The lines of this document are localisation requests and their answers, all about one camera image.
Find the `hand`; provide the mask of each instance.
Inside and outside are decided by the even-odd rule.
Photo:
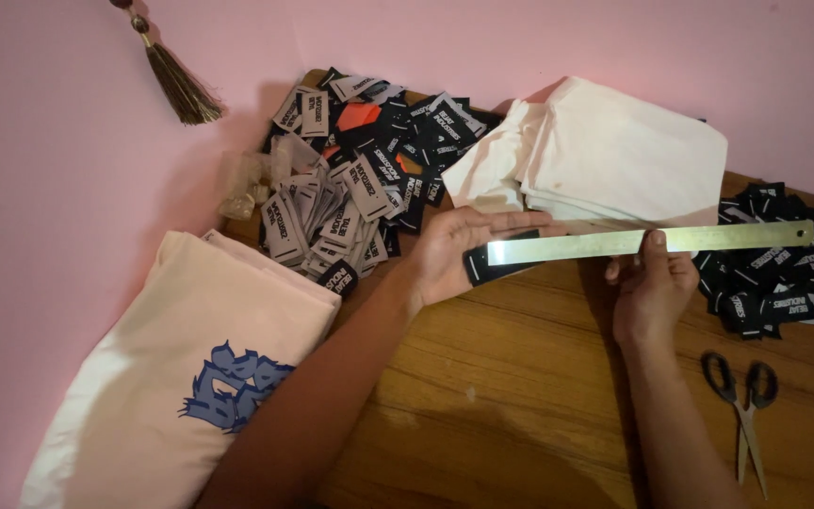
[[[439,303],[473,288],[464,269],[464,252],[535,228],[542,237],[567,235],[547,212],[483,214],[462,206],[438,214],[399,266],[411,271],[418,307]]]
[[[674,327],[699,283],[699,272],[689,252],[668,253],[665,240],[664,232],[649,233],[642,243],[641,263],[624,268],[615,258],[605,271],[609,284],[620,282],[614,339],[624,351],[674,351]]]

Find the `metal ruler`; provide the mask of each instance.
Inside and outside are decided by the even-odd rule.
[[[808,219],[749,225],[661,228],[661,231],[667,236],[667,250],[670,252],[809,246],[814,241],[814,225]],[[633,230],[490,242],[488,264],[506,265],[589,256],[634,255],[639,252],[645,233],[646,230]]]

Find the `forearm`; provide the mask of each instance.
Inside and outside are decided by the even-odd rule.
[[[281,383],[209,480],[197,507],[287,507],[309,496],[419,310],[406,268]]]
[[[624,360],[655,506],[748,507],[708,437],[674,352],[627,347]]]

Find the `wood grain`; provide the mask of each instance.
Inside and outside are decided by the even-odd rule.
[[[728,172],[722,195],[750,181]],[[814,196],[797,193],[814,206]],[[441,210],[449,208],[446,198]],[[440,211],[426,212],[428,221]],[[225,233],[254,246],[257,229],[258,220],[232,221]],[[401,235],[404,253],[414,243]],[[397,261],[361,281],[337,324]],[[603,333],[612,306],[603,269],[600,259],[545,263],[423,310],[318,501],[342,509],[648,506],[626,374]],[[733,476],[736,417],[703,380],[700,355],[724,354],[740,387],[751,361],[767,362],[781,384],[755,418],[770,500],[752,470],[744,490],[756,507],[814,507],[814,326],[784,324],[783,341],[743,342],[706,306],[693,297],[676,348],[713,442]]]

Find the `tassel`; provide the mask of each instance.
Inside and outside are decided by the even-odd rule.
[[[134,12],[134,0],[109,0],[112,6],[124,10],[130,16],[130,25],[143,38],[147,46],[147,59],[153,68],[165,97],[177,113],[178,119],[188,126],[218,120],[221,108],[204,88],[190,76],[168,50],[158,42],[149,40],[147,18]]]

